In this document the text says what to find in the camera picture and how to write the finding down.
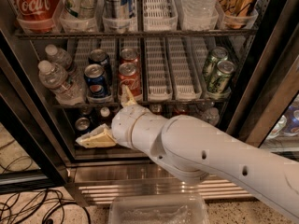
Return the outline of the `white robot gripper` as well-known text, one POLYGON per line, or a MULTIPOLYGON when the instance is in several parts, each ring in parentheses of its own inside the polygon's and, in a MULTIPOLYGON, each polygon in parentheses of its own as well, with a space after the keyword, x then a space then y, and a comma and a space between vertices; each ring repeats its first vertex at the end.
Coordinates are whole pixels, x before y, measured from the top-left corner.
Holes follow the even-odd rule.
POLYGON ((142 116, 152 116, 152 113, 146 107, 137 105, 137 101, 127 85, 122 85, 121 91, 123 109, 113 118, 112 130, 106 124, 100 125, 90 133, 77 138, 77 144, 85 148, 98 148, 114 147, 118 143, 123 147, 135 148, 132 141, 134 126, 142 116))

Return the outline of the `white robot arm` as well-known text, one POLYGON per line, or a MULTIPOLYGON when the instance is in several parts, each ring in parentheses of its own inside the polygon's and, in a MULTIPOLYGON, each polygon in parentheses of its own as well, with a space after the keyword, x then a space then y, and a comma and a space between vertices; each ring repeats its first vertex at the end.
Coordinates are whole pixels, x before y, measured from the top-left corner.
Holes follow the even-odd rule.
POLYGON ((185 183, 196 184, 205 173, 216 175, 299 223, 298 161, 245 144, 195 117, 156 115, 126 86, 121 105, 110 126, 98 126, 77 143, 139 150, 185 183))

